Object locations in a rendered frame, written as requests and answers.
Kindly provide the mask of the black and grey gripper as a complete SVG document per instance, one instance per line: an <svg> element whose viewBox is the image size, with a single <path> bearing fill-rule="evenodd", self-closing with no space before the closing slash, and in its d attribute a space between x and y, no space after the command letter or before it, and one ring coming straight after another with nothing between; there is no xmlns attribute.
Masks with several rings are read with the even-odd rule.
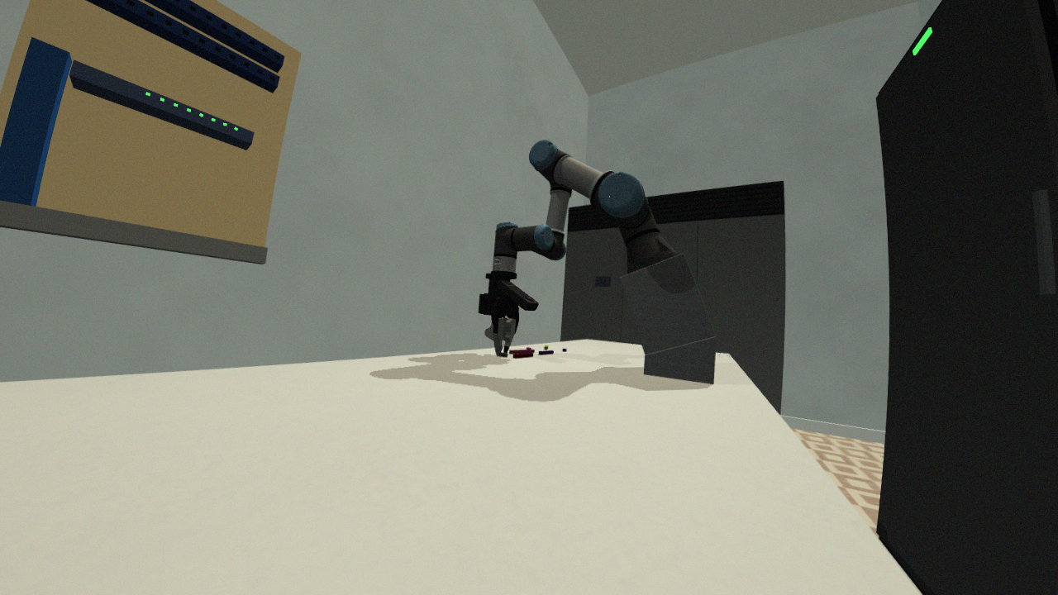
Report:
<svg viewBox="0 0 1058 595"><path fill-rule="evenodd" d="M505 293L500 293L498 283L517 280L517 274L508 271L491 271L491 274L486 274L486 278L490 280L490 283L488 284L488 293L479 295L479 315L491 315L492 325L486 329L486 336L493 340L496 355L500 355L501 342L505 341L503 353L507 353L514 335L517 333L519 307Z"/></svg>

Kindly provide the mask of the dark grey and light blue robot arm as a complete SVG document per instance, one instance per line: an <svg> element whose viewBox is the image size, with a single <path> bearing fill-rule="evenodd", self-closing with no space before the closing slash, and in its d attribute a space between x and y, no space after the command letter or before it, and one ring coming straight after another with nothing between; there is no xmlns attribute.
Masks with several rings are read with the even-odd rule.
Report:
<svg viewBox="0 0 1058 595"><path fill-rule="evenodd" d="M572 191L589 198L592 208L609 215L619 227L627 248L627 274L652 264L672 259L675 250L665 242L651 214L645 190L630 173L598 172L558 150L551 140L539 140L529 152L536 172L550 182L550 206L545 226L518 227L500 222L496 229L493 271L517 273L517 252L533 251L546 259L560 260L566 253L564 227ZM548 179L550 178L550 179ZM552 180L553 179L553 180ZM536 310L539 302L511 282L500 281L500 293L524 310Z"/></svg>

